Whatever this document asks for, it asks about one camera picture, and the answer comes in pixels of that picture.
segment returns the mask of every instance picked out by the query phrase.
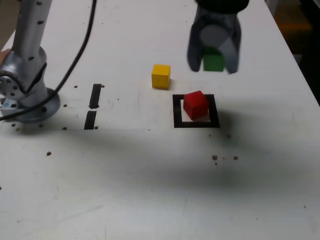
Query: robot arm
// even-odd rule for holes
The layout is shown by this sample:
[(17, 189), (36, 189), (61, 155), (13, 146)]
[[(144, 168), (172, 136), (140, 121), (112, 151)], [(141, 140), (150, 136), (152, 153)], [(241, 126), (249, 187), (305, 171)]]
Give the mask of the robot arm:
[(215, 55), (218, 52), (223, 56), (228, 72), (236, 73), (241, 43), (241, 27), (237, 14), (247, 7), (249, 0), (196, 0), (196, 2), (198, 8), (191, 27), (187, 53), (190, 68), (198, 72), (204, 56)]
[[(9, 115), (45, 100), (44, 74), (47, 55), (40, 47), (52, 0), (21, 1), (12, 51), (0, 66), (0, 93), (6, 96), (2, 114)], [(51, 117), (60, 107), (57, 95), (42, 108), (18, 117), (18, 121), (39, 122)]]

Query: red cube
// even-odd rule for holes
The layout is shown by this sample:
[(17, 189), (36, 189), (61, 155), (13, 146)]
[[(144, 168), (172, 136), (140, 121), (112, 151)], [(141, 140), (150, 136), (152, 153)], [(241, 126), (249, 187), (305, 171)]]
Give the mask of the red cube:
[(208, 114), (209, 101), (201, 91), (195, 91), (184, 95), (183, 109), (192, 120)]

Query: black tape strip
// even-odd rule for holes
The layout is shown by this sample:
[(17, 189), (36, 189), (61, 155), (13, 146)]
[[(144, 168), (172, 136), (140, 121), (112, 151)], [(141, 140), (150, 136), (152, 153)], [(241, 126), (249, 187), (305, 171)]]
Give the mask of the black tape strip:
[(84, 130), (93, 130), (95, 128), (97, 111), (88, 111), (86, 114)]
[(99, 98), (102, 84), (93, 84), (89, 108), (97, 109), (99, 107)]
[(184, 99), (184, 96), (181, 94), (172, 95), (174, 128), (220, 128), (215, 96), (213, 94), (204, 95), (209, 102), (210, 122), (182, 121), (181, 100)]

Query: white table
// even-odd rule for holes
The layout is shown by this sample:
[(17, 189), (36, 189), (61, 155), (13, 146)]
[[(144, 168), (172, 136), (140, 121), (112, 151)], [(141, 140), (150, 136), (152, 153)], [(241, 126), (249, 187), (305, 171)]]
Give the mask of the white table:
[[(89, 6), (53, 1), (48, 87), (77, 54)], [(42, 128), (1, 123), (1, 240), (319, 239), (320, 109), (267, 6), (251, 0), (238, 15), (233, 75), (190, 71), (196, 7), (98, 1), (60, 92), (67, 107)], [(152, 89), (154, 64), (171, 65), (169, 91)], [(105, 85), (98, 129), (84, 130), (93, 84)], [(214, 94), (221, 128), (174, 128), (172, 95), (198, 90)]]

